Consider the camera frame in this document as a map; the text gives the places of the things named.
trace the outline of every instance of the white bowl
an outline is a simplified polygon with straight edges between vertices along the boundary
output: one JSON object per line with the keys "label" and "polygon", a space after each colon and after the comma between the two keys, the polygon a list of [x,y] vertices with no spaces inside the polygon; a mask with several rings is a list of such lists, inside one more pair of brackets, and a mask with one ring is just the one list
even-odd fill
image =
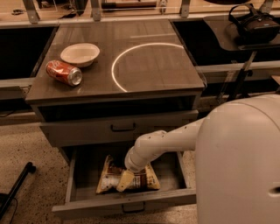
{"label": "white bowl", "polygon": [[62,51],[60,57],[73,66],[88,67],[99,53],[100,50],[96,45],[82,43],[68,46]]}

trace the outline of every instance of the speckled floor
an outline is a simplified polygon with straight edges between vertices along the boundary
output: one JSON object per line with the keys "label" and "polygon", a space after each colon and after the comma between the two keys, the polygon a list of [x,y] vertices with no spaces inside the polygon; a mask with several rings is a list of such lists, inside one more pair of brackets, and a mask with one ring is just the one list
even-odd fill
{"label": "speckled floor", "polygon": [[[190,187],[195,188],[194,152],[186,152],[184,162]],[[68,165],[58,149],[52,148],[39,128],[33,113],[0,118],[0,193],[8,193],[24,169],[32,162],[37,170],[29,173],[19,188],[13,224],[39,223],[157,223],[197,224],[196,205],[175,206],[164,210],[122,214],[80,220],[60,220],[52,213],[54,205],[64,203]],[[1,224],[10,223],[16,201],[10,204]]]}

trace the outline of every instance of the red soda can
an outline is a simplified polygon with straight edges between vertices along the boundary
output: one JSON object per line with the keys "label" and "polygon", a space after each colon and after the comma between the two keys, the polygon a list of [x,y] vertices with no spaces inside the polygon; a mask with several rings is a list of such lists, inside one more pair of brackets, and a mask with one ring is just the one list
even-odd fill
{"label": "red soda can", "polygon": [[81,83],[81,70],[60,60],[51,60],[46,64],[46,72],[50,77],[57,81],[61,81],[71,87],[75,87]]}

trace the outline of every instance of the brown countertop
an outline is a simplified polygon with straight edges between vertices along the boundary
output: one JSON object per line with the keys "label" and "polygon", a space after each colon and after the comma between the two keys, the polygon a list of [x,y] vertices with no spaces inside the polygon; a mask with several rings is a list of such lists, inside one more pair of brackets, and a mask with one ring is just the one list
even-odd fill
{"label": "brown countertop", "polygon": [[[60,60],[65,47],[83,42],[97,45],[101,53],[91,66],[81,69],[82,83],[69,87],[50,78],[46,63]],[[167,19],[61,24],[26,101],[36,104],[149,98],[202,91],[203,87]]]}

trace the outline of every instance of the open drawer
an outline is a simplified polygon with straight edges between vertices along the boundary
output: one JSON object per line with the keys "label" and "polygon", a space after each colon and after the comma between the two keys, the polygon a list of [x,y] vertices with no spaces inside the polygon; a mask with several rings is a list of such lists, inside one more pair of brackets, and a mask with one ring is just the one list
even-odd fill
{"label": "open drawer", "polygon": [[197,110],[147,115],[43,122],[40,126],[53,147],[103,144],[136,140],[155,130],[172,130],[197,119]]}
{"label": "open drawer", "polygon": [[96,194],[107,155],[124,159],[133,142],[74,147],[66,202],[52,211],[62,220],[96,215],[131,214],[196,203],[195,190],[187,187],[181,152],[165,153],[151,163],[161,188],[144,192]]}

